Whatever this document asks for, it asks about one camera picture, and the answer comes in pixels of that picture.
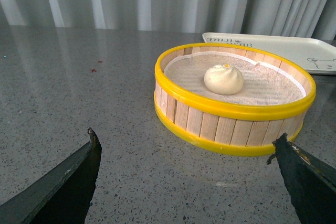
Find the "curtain fold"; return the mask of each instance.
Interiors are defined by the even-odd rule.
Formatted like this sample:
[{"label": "curtain fold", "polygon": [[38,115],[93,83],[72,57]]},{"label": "curtain fold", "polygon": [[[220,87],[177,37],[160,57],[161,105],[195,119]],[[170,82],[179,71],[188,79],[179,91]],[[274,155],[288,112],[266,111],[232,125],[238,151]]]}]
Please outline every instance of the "curtain fold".
[{"label": "curtain fold", "polygon": [[336,0],[0,0],[0,26],[334,39]]}]

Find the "gray countertop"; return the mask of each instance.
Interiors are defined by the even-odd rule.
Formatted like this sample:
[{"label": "gray countertop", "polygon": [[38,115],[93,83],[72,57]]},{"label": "gray countertop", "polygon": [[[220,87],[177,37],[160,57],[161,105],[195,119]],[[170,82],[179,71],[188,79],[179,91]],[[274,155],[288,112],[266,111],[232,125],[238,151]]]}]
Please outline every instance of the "gray countertop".
[{"label": "gray countertop", "polygon": [[[1,28],[0,204],[92,127],[103,149],[87,223],[299,223],[277,162],[194,147],[157,118],[156,60],[193,42],[201,34]],[[336,77],[314,79],[296,144],[336,167]]]}]

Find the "steamer basket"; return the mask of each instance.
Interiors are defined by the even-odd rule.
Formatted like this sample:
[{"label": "steamer basket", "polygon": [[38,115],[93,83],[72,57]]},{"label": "steamer basket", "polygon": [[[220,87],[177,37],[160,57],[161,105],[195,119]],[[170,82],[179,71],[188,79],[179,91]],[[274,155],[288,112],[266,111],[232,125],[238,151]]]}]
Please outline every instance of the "steamer basket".
[{"label": "steamer basket", "polygon": [[[228,52],[271,64],[297,80],[306,96],[281,105],[241,105],[195,94],[165,76],[165,67],[176,57],[207,51]],[[228,44],[200,43],[172,48],[158,58],[155,79],[155,110],[170,131],[195,146],[237,156],[274,153],[272,142],[284,132],[293,141],[316,94],[313,78],[295,63],[269,52]]]}]

